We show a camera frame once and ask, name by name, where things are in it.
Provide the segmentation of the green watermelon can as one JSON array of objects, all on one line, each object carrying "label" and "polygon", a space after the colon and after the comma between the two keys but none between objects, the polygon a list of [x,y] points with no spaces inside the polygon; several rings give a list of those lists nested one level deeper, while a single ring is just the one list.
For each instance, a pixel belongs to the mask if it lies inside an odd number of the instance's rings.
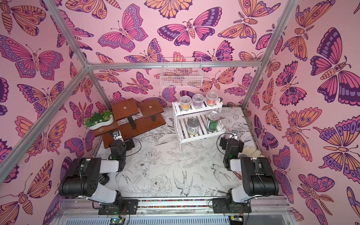
[{"label": "green watermelon can", "polygon": [[206,129],[209,132],[215,132],[217,130],[219,120],[220,120],[220,114],[217,111],[210,111],[207,114]]}]

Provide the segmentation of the white wooden slatted shelf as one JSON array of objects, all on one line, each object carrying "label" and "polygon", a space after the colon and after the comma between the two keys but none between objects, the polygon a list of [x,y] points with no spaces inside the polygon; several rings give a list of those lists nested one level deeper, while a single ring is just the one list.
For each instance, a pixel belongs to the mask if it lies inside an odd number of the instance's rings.
[{"label": "white wooden slatted shelf", "polygon": [[224,134],[225,128],[220,121],[222,106],[220,98],[213,106],[204,101],[201,108],[196,109],[191,104],[188,110],[183,110],[180,102],[173,102],[173,120],[180,152],[185,143]]}]

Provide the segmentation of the red seed jar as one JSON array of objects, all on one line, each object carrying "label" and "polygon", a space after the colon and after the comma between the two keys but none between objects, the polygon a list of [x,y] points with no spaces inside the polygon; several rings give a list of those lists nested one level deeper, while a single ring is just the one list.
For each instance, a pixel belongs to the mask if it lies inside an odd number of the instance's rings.
[{"label": "red seed jar", "polygon": [[218,94],[214,91],[210,91],[206,94],[206,104],[210,107],[215,106],[218,100]]}]

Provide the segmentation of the yellow seed jar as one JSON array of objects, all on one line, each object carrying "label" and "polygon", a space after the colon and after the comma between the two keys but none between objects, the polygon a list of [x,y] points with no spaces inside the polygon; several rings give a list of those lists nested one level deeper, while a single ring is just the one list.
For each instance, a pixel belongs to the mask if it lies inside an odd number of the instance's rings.
[{"label": "yellow seed jar", "polygon": [[180,98],[180,104],[183,111],[187,111],[191,107],[192,98],[189,96],[182,96]]}]

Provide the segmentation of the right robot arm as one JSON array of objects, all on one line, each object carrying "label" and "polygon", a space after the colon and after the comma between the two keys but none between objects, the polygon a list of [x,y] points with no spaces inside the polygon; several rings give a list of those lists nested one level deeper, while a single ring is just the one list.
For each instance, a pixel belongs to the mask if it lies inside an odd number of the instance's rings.
[{"label": "right robot arm", "polygon": [[233,137],[219,137],[217,148],[225,151],[225,169],[239,175],[242,184],[229,189],[224,198],[212,200],[215,214],[251,213],[252,199],[279,194],[278,181],[267,158],[247,156],[244,143]]}]

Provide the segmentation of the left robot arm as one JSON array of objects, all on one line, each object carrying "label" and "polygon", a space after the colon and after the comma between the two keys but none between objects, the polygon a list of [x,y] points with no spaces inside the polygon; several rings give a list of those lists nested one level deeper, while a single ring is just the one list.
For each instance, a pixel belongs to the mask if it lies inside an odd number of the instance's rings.
[{"label": "left robot arm", "polygon": [[110,144],[108,159],[100,157],[74,159],[58,187],[65,198],[81,198],[99,203],[99,215],[135,215],[138,201],[126,200],[119,190],[105,185],[110,181],[110,173],[122,172],[125,168],[127,152],[135,147],[130,138],[115,140]]}]

